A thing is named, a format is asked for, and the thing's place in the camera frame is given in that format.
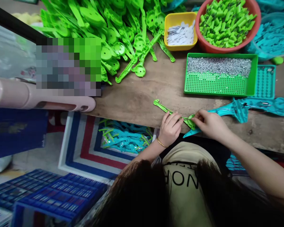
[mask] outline green plastic tray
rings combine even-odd
[[[251,59],[251,71],[248,78],[221,77],[214,74],[187,73],[189,57],[217,57]],[[188,53],[185,75],[185,94],[218,95],[218,96],[254,96],[257,81],[258,56],[254,54],[203,54]]]

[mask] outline pile of green toy parts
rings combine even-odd
[[[161,7],[167,0],[43,0],[47,11],[41,10],[44,27],[33,27],[50,38],[100,38],[101,79],[112,85],[107,72],[114,76],[120,68],[118,60],[130,61],[115,78],[117,83],[133,71],[143,77],[145,57],[150,52],[157,61],[153,45],[158,42],[171,62],[175,59],[163,41],[165,14]],[[183,12],[182,5],[174,12]],[[146,31],[154,38],[150,41]]]
[[[240,45],[255,24],[256,14],[244,8],[246,0],[213,2],[200,17],[200,32],[207,42],[221,48]]]

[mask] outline pile of teal toy parts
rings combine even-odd
[[[284,55],[284,19],[276,18],[261,24],[253,41],[246,46],[246,51],[257,54],[260,62]]]
[[[99,129],[103,132],[103,148],[139,154],[152,142],[153,134],[149,127],[109,119],[104,119],[101,123],[104,124]]]

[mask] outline wooden table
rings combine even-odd
[[[200,50],[195,47],[191,52]],[[155,53],[158,61],[154,62],[150,54],[147,56],[143,78],[129,73],[117,84],[114,78],[109,77],[113,86],[105,87],[102,97],[95,98],[96,108],[87,114],[159,128],[164,112],[153,105],[155,99],[173,111],[178,110],[184,117],[201,108],[210,110],[231,102],[231,97],[184,94],[188,52],[174,52],[174,63],[158,44],[155,45]],[[121,64],[118,75],[126,65],[126,62]],[[284,64],[277,66],[276,74],[276,97],[284,97]],[[252,146],[284,153],[284,117],[249,111],[248,122],[244,124],[231,116],[224,116],[223,119],[233,132]],[[181,132],[188,131],[189,127],[183,124]]]

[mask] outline woman's right hand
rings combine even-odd
[[[201,109],[191,120],[207,136],[219,142],[221,140],[225,140],[233,134],[217,113],[210,113],[204,109]]]

